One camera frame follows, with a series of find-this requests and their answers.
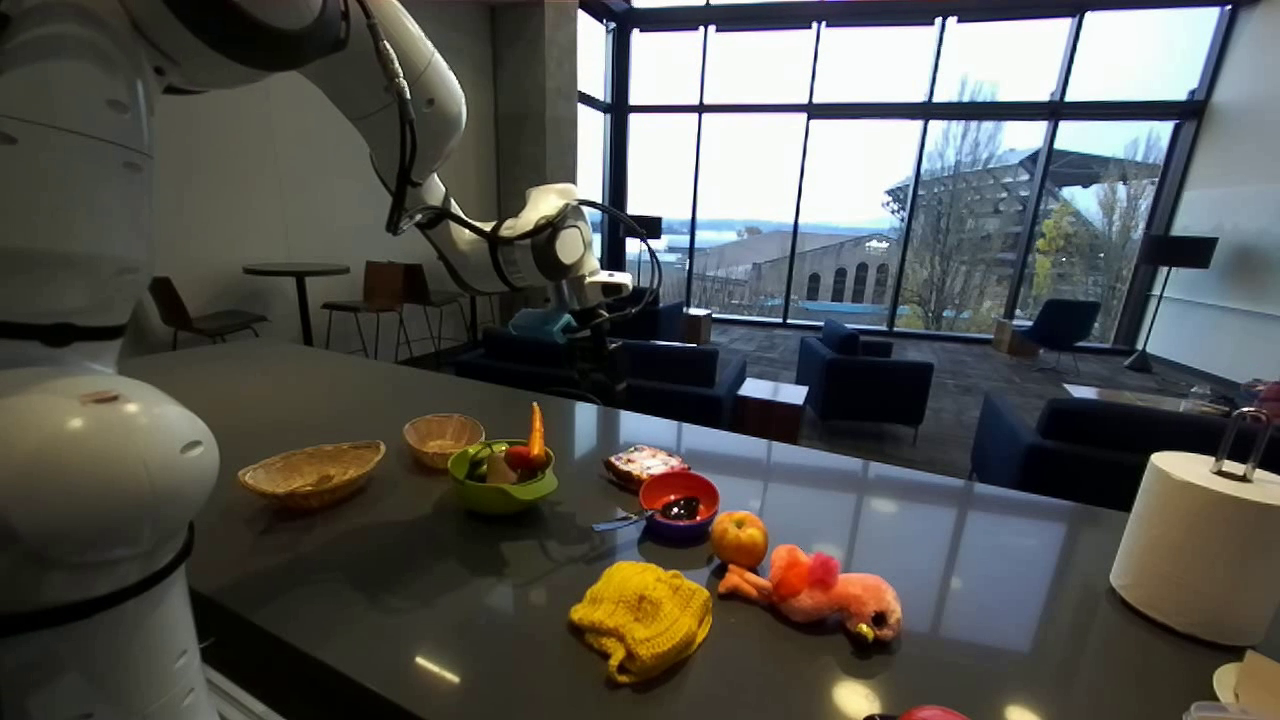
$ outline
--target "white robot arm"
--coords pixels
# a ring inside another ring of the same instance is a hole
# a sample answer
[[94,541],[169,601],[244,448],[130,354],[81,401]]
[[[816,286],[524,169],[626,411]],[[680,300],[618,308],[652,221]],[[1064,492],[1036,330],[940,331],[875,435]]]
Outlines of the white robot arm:
[[0,717],[210,720],[182,530],[214,435],[116,377],[146,287],[151,104],[303,71],[369,142],[389,229],[420,229],[458,287],[601,271],[569,184],[466,221],[437,176],[463,91],[395,0],[0,0]]

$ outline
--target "paper towel roll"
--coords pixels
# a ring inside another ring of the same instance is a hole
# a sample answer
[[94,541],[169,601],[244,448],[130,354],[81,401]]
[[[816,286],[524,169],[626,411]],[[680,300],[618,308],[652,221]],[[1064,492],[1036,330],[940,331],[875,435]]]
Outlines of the paper towel roll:
[[1280,626],[1280,478],[1222,480],[1213,456],[1157,454],[1111,588],[1177,632],[1258,644]]

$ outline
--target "dark countertop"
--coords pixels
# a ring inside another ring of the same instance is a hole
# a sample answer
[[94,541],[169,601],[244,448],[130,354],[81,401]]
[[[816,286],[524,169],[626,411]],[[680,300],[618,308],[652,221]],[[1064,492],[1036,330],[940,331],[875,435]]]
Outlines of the dark countertop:
[[[279,653],[277,675],[247,671],[234,647],[210,662],[239,684],[318,692],[338,675],[413,717],[848,720],[848,695],[873,689],[884,708],[932,702],[973,720],[1005,703],[1038,720],[1173,720],[1239,658],[1109,594],[1121,512],[534,395],[560,496],[520,519],[475,519],[413,464],[400,424],[471,411],[510,435],[532,392],[290,345],[134,356],[125,373],[178,395],[220,435],[222,480],[197,519],[189,575],[198,606]],[[277,517],[233,480],[261,456],[362,435],[389,440],[389,461],[338,507]],[[616,557],[708,575],[704,548],[655,548],[635,524],[607,524],[635,507],[603,480],[603,456],[626,446],[680,454],[721,485],[721,507],[765,512],[776,541],[827,545],[888,575],[907,608],[899,644],[858,658],[842,637],[714,601],[708,644],[676,675],[612,689],[603,662],[569,632],[569,606]]]

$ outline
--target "lamp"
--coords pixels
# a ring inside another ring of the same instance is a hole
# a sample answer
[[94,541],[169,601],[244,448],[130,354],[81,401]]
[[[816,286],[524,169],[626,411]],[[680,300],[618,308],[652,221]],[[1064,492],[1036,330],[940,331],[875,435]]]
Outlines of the lamp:
[[1143,326],[1143,338],[1139,338],[1136,354],[1124,362],[1124,370],[1151,373],[1149,345],[1151,345],[1151,330],[1157,330],[1157,316],[1159,316],[1159,306],[1165,306],[1167,277],[1177,267],[1208,267],[1213,253],[1215,253],[1215,237],[1151,237],[1149,240],[1143,262],[1165,277],[1159,277],[1157,308],[1151,308],[1151,316]]

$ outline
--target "yellow towel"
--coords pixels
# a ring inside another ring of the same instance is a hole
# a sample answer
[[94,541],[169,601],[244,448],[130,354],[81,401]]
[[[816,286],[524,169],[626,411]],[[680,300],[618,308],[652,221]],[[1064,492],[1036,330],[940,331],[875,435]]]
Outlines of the yellow towel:
[[642,560],[616,560],[569,608],[616,684],[642,684],[687,662],[711,632],[711,594]]

